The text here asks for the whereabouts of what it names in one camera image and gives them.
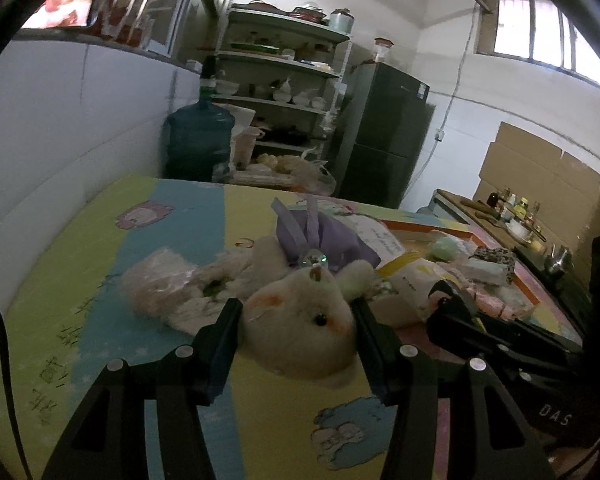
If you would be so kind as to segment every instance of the silver screw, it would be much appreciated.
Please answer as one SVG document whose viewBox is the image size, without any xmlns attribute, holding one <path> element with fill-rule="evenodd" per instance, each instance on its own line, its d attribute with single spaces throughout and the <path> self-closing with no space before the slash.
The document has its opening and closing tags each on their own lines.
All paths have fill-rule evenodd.
<svg viewBox="0 0 600 480">
<path fill-rule="evenodd" d="M 416 357 L 416 355 L 418 355 L 418 349 L 413 345 L 402 345 L 400 347 L 400 353 L 405 357 Z"/>
<path fill-rule="evenodd" d="M 112 359 L 107 363 L 107 370 L 110 372 L 117 372 L 118 370 L 122 370 L 124 365 L 125 362 L 122 359 Z"/>
<path fill-rule="evenodd" d="M 189 345 L 182 345 L 176 348 L 176 355 L 184 358 L 193 355 L 193 348 Z"/>
<path fill-rule="evenodd" d="M 482 359 L 480 359 L 479 357 L 474 357 L 473 359 L 471 359 L 469 361 L 469 366 L 471 368 L 473 368 L 474 370 L 476 370 L 477 372 L 481 372 L 486 370 L 487 368 L 487 363 L 485 363 Z"/>
</svg>

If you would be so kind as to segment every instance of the plate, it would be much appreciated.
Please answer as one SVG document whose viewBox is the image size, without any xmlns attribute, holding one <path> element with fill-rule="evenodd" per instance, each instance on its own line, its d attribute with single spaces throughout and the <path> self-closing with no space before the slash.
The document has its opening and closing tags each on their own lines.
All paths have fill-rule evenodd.
<svg viewBox="0 0 600 480">
<path fill-rule="evenodd" d="M 511 236 L 511 238 L 513 238 L 519 244 L 524 245 L 525 247 L 528 247 L 531 244 L 531 242 L 525 240 L 524 238 L 520 238 L 517 234 L 515 234 L 515 232 L 511 230 L 511 227 L 509 227 L 508 223 L 504 224 L 504 227 L 507 230 L 507 233 L 509 233 L 509 235 Z"/>
<path fill-rule="evenodd" d="M 258 45 L 254 43 L 232 43 L 231 48 L 238 50 L 251 50 L 253 52 L 260 52 L 262 54 L 277 54 L 280 50 L 276 46 Z"/>
</svg>

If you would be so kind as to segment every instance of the shelving unit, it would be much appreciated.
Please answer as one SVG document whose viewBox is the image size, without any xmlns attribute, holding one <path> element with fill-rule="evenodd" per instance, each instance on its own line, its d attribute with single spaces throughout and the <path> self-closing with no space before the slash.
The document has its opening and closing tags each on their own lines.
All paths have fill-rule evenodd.
<svg viewBox="0 0 600 480">
<path fill-rule="evenodd" d="M 307 38 L 308 41 L 306 41 L 305 44 L 307 44 L 309 42 L 331 44 L 331 46 L 333 47 L 331 49 L 332 56 L 331 56 L 331 61 L 330 61 L 330 64 L 332 65 L 332 70 L 329 70 L 329 71 L 322 70 L 320 68 L 317 68 L 315 66 L 312 66 L 312 65 L 304 63 L 304 62 L 299 62 L 296 60 L 288 60 L 288 59 L 284 59 L 282 57 L 276 57 L 276 56 L 267 56 L 266 54 L 260 54 L 257 52 L 251 53 L 251 52 L 229 50 L 227 48 L 227 46 L 231 43 L 231 41 L 227 38 L 227 31 L 230 29 L 230 27 L 232 25 L 253 25 L 254 30 L 257 30 L 256 27 L 266 27 L 266 28 L 272 29 L 272 31 L 270 33 L 272 33 L 273 35 L 276 35 L 279 33 L 286 34 L 288 36 L 287 41 L 289 41 L 289 43 L 291 43 L 291 47 L 294 46 L 294 41 L 298 41 L 298 35 L 300 35 L 301 37 Z M 340 56 L 338 58 L 338 59 L 342 59 L 342 66 L 340 67 L 340 69 L 338 71 L 336 71 L 333 68 L 336 47 L 339 46 L 340 44 L 344 44 L 344 43 L 346 43 L 346 46 L 344 47 L 344 52 L 340 51 L 341 54 L 344 54 L 344 55 Z M 226 63 L 228 63 L 228 62 L 241 63 L 241 64 L 246 65 L 247 67 L 249 65 L 252 65 L 252 66 L 259 65 L 262 67 L 260 69 L 260 71 L 263 71 L 266 66 L 267 70 L 269 70 L 269 73 L 272 72 L 272 69 L 273 70 L 279 69 L 280 75 L 277 76 L 277 78 L 282 79 L 282 80 L 287 75 L 289 75 L 290 72 L 299 74 L 297 76 L 298 79 L 302 80 L 302 78 L 304 78 L 305 83 L 310 81 L 310 79 L 308 79 L 307 76 L 314 78 L 316 80 L 316 82 L 311 83 L 310 86 L 305 86 L 305 88 L 303 88 L 302 90 L 318 88 L 318 94 L 320 94 L 323 98 L 327 99 L 329 108 L 328 108 L 328 110 L 317 110 L 316 108 L 301 107 L 301 106 L 297 106 L 294 104 L 280 103 L 280 102 L 270 100 L 270 99 L 246 97 L 244 95 L 227 96 L 227 95 L 217 94 L 214 96 L 214 99 L 219 100 L 219 101 L 237 102 L 237 104 L 250 103 L 254 107 L 258 107 L 256 110 L 257 112 L 260 109 L 262 109 L 263 111 L 262 111 L 261 115 L 263 115 L 265 117 L 267 115 L 267 113 L 266 113 L 267 108 L 265 108 L 265 107 L 279 107 L 279 108 L 284 108 L 286 110 L 294 110 L 296 112 L 303 112 L 305 114 L 311 113 L 314 117 L 312 119 L 311 123 L 307 122 L 307 118 L 306 118 L 307 116 L 305 116 L 305 118 L 301 120 L 301 121 L 304 121 L 304 124 L 305 124 L 305 126 L 303 126 L 302 129 L 305 129 L 307 126 L 309 126 L 309 128 L 306 131 L 309 132 L 310 140 L 312 141 L 312 146 L 314 147 L 315 153 L 319 158 L 322 155 L 322 152 L 324 151 L 324 147 L 325 147 L 325 144 L 327 141 L 327 138 L 326 138 L 327 136 L 325 135 L 324 131 L 321 129 L 320 122 L 322 121 L 322 118 L 329 111 L 333 110 L 333 108 L 335 106 L 335 102 L 336 102 L 335 89 L 333 90 L 333 97 L 325 95 L 325 93 L 328 89 L 327 81 L 333 82 L 334 88 L 336 87 L 336 85 L 338 85 L 339 83 L 342 82 L 342 78 L 344 76 L 344 71 L 347 66 L 347 61 L 349 59 L 350 50 L 351 50 L 350 35 L 344 34 L 337 30 L 330 29 L 329 27 L 327 27 L 325 25 L 319 25 L 317 23 L 312 23 L 312 22 L 308 22 L 305 20 L 291 18 L 289 16 L 284 16 L 282 14 L 273 14 L 270 12 L 264 12 L 262 10 L 249 10 L 249 9 L 237 9 L 237 8 L 230 9 L 227 12 L 227 14 L 224 16 L 224 18 L 222 19 L 221 27 L 220 27 L 220 31 L 219 31 L 219 35 L 218 35 L 218 41 L 216 43 L 216 56 L 218 57 L 219 61 L 221 63 L 224 63 L 224 62 L 226 62 Z M 246 71 L 244 69 L 241 69 L 241 70 L 242 70 L 243 77 L 241 80 L 239 80 L 237 82 L 239 82 L 241 84 L 241 88 L 243 88 L 243 89 L 244 89 L 245 84 L 258 84 L 260 86 L 264 86 L 264 85 L 268 85 L 270 82 L 270 80 L 268 80 L 266 82 L 262 81 L 262 76 L 260 75 L 260 72 L 258 72 L 258 68 L 254 69 L 252 80 L 248 80 L 247 77 L 245 77 Z M 292 89 L 294 90 L 292 95 L 295 95 L 299 91 L 301 91 L 298 88 L 294 88 L 293 76 L 291 78 L 291 83 L 292 83 Z M 256 142 L 256 145 L 261 146 L 261 147 L 276 148 L 278 150 L 285 150 L 285 151 L 296 152 L 296 153 L 303 152 L 304 150 L 307 149 L 307 147 L 291 146 L 289 144 L 282 144 L 280 142 L 258 141 L 258 142 Z"/>
<path fill-rule="evenodd" d="M 316 108 L 307 108 L 305 106 L 290 105 L 289 103 L 281 103 L 279 101 L 272 101 L 271 99 L 258 99 L 257 97 L 243 97 L 239 95 L 220 95 L 216 94 L 213 96 L 214 100 L 218 101 L 245 101 L 248 103 L 260 103 L 270 106 L 280 106 L 282 108 L 291 108 L 292 110 L 298 110 L 301 112 L 309 112 L 311 114 L 326 115 L 327 112 L 324 110 L 317 110 Z"/>
<path fill-rule="evenodd" d="M 333 78 L 340 76 L 340 74 L 336 72 L 322 70 L 318 67 L 309 65 L 307 63 L 291 61 L 288 59 L 284 59 L 283 57 L 267 56 L 266 54 L 251 54 L 249 52 L 236 52 L 235 50 L 219 50 L 217 52 L 217 56 L 220 59 L 234 59 L 250 63 L 280 65 L 282 68 L 291 68 L 293 70 L 298 70 L 298 72 L 306 72 L 313 75 L 319 75 L 320 77 L 325 78 Z"/>
<path fill-rule="evenodd" d="M 229 23 L 253 23 L 264 27 L 279 27 L 304 36 L 313 36 L 330 43 L 342 43 L 351 39 L 349 34 L 338 32 L 325 25 L 299 20 L 282 14 L 272 14 L 262 10 L 231 9 L 228 13 Z"/>
<path fill-rule="evenodd" d="M 291 144 L 282 144 L 281 142 L 269 142 L 268 140 L 256 140 L 256 145 L 265 146 L 266 148 L 289 150 L 290 152 L 305 152 L 315 148 L 314 146 L 293 146 Z"/>
</svg>

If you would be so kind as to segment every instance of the electrical wire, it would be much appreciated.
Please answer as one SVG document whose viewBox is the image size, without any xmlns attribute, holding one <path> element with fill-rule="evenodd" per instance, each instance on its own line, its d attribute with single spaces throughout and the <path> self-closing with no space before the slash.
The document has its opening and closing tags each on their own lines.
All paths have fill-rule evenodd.
<svg viewBox="0 0 600 480">
<path fill-rule="evenodd" d="M 29 464 L 27 463 L 27 457 L 22 447 L 22 438 L 20 437 L 20 430 L 18 428 L 18 419 L 16 418 L 16 409 L 13 403 L 13 389 L 11 387 L 11 367 L 9 365 L 9 341 L 7 339 L 7 329 L 2 319 L 2 313 L 0 312 L 0 372 L 2 374 L 2 386 L 4 388 L 4 397 L 7 402 L 7 412 L 9 413 L 9 422 L 11 423 L 11 432 L 13 433 L 13 439 L 16 443 L 16 449 L 20 457 L 20 463 L 24 469 L 24 473 L 27 476 L 27 480 L 32 480 L 31 471 Z"/>
<path fill-rule="evenodd" d="M 462 68 L 464 67 L 464 62 L 466 60 L 466 56 L 469 53 L 469 45 L 471 43 L 471 37 L 474 34 L 475 17 L 478 15 L 477 10 L 478 10 L 478 4 L 475 4 L 474 11 L 472 12 L 472 15 L 471 15 L 471 27 L 469 28 L 469 36 L 466 38 L 464 52 L 462 53 L 462 57 L 460 58 L 460 64 L 458 65 L 458 76 L 456 77 L 456 86 L 454 88 L 454 91 L 451 94 L 451 99 L 449 99 L 449 104 L 446 107 L 445 116 L 442 119 L 442 124 L 440 124 L 439 130 L 444 129 L 446 120 L 449 117 L 449 112 L 451 111 L 451 105 L 454 103 L 456 94 L 458 94 L 458 89 L 460 88 L 460 78 L 462 77 Z M 419 180 L 419 178 L 424 173 L 424 170 L 426 169 L 426 167 L 429 165 L 431 159 L 433 158 L 433 152 L 436 151 L 436 147 L 438 146 L 439 142 L 442 142 L 442 140 L 439 139 L 438 134 L 436 134 L 436 140 L 433 143 L 433 147 L 431 149 L 431 152 L 429 153 L 429 156 L 427 157 L 427 160 L 425 160 L 422 167 L 418 170 L 418 173 L 416 173 L 416 176 L 410 181 L 409 186 L 407 187 L 407 190 L 404 192 L 404 196 L 408 195 L 408 193 L 411 191 L 411 189 L 413 189 L 413 186 L 415 186 L 416 182 Z"/>
</svg>

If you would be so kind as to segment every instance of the metal shelf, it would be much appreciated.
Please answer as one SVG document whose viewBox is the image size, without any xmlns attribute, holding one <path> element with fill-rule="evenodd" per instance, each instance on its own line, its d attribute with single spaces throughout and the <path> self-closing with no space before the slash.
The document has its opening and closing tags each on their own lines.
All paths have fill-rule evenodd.
<svg viewBox="0 0 600 480">
<path fill-rule="evenodd" d="M 282 57 L 267 56 L 266 54 L 252 54 L 250 52 L 234 52 L 233 50 L 220 50 L 218 52 L 218 57 L 221 59 L 238 60 L 244 62 L 276 64 L 286 66 L 293 70 L 297 70 L 298 72 L 307 72 L 326 78 L 335 78 L 340 76 L 340 74 L 336 74 L 333 71 L 321 70 L 320 68 L 309 65 L 307 63 L 291 61 Z"/>
<path fill-rule="evenodd" d="M 289 150 L 292 152 L 305 152 L 315 150 L 317 146 L 294 146 L 292 144 L 283 144 L 282 142 L 270 142 L 268 140 L 256 140 L 256 146 L 265 146 L 267 148 L 279 148 L 280 150 Z"/>
<path fill-rule="evenodd" d="M 248 103 L 261 103 L 261 104 L 271 105 L 271 106 L 280 106 L 282 108 L 291 108 L 292 110 L 300 110 L 301 112 L 309 112 L 309 113 L 318 114 L 318 115 L 325 115 L 327 113 L 325 110 L 316 110 L 315 108 L 307 108 L 304 106 L 290 105 L 288 103 L 281 103 L 279 101 L 272 101 L 270 99 L 258 99 L 256 97 L 241 97 L 241 96 L 236 96 L 236 95 L 216 94 L 212 97 L 212 99 L 222 100 L 222 101 L 245 101 Z"/>
<path fill-rule="evenodd" d="M 342 43 L 350 39 L 349 34 L 333 30 L 325 25 L 261 10 L 231 9 L 229 23 L 254 23 L 266 27 L 279 27 L 298 34 L 331 41 L 331 43 Z"/>
</svg>

